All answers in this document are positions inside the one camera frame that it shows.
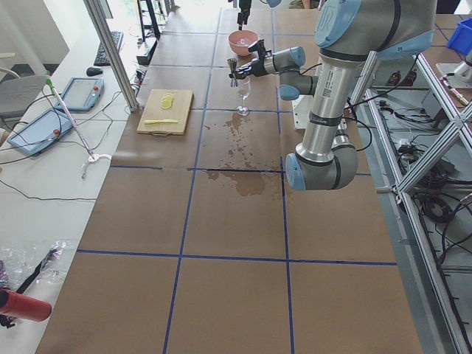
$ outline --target yellow knife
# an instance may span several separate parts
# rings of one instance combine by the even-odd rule
[[[157,123],[178,123],[177,119],[153,119],[145,120],[145,124],[157,124]]]

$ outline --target white desk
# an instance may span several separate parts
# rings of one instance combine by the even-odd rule
[[[120,52],[129,77],[137,67],[134,57],[136,46],[134,38],[126,38]],[[87,67],[94,62],[99,40],[93,27],[85,29],[70,53],[52,76],[56,89],[62,89],[70,77],[86,77]],[[94,109],[86,114],[73,114],[80,124],[85,119],[100,111],[107,105],[119,86],[111,67],[104,67],[102,77],[105,79],[105,90]],[[50,107],[46,100],[34,104],[25,114],[22,121],[31,121]],[[129,110],[122,95],[106,109],[113,119],[113,124],[95,150],[96,153],[113,154],[117,148],[128,118]],[[80,125],[80,129],[91,147],[102,138],[109,125],[109,118],[98,114],[92,120]],[[79,142],[75,131],[69,132],[62,141]],[[5,143],[0,149],[0,163],[24,157],[15,150],[5,150],[10,146]],[[108,171],[110,161],[103,159],[91,164],[85,181],[81,179],[81,167],[87,160],[86,150],[74,143],[59,142],[40,156],[25,159],[12,164],[2,165],[0,179],[25,192],[29,196],[42,198],[96,198]],[[75,248],[82,237],[94,201],[38,201],[26,199],[18,192],[0,185],[0,248],[11,245],[33,252],[34,268],[57,240],[67,240],[68,247],[58,262],[60,277],[64,278],[72,261]],[[55,304],[62,284],[52,284],[41,280],[30,286],[26,295]],[[18,320],[10,329],[0,327],[0,343],[3,353],[31,354],[35,352],[46,328],[44,322]]]

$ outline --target blue joint cap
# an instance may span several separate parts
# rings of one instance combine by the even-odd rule
[[[293,101],[300,96],[300,91],[290,85],[280,85],[279,86],[280,98],[284,101]]]
[[[347,31],[362,0],[327,1],[316,22],[315,42],[320,48],[334,44]]]
[[[424,32],[421,35],[410,38],[407,41],[395,44],[383,51],[377,53],[379,60],[394,60],[398,58],[408,57],[419,52],[424,52],[433,43],[434,29]]]
[[[267,3],[270,7],[276,7],[278,4],[280,4],[282,0],[267,0]]]
[[[302,47],[295,46],[290,48],[290,55],[298,67],[305,65],[305,51]]]
[[[285,159],[285,174],[287,175],[288,184],[293,190],[307,190],[302,168],[294,153],[289,153]]]

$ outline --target computer mouse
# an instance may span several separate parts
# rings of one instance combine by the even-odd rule
[[[103,73],[102,68],[97,68],[96,66],[90,66],[87,68],[86,74],[87,76],[95,76],[95,75],[100,75]]]

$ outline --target pink bowl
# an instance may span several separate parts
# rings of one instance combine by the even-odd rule
[[[248,47],[259,39],[257,33],[243,29],[235,31],[228,37],[229,46],[232,51],[241,57],[249,54]]]

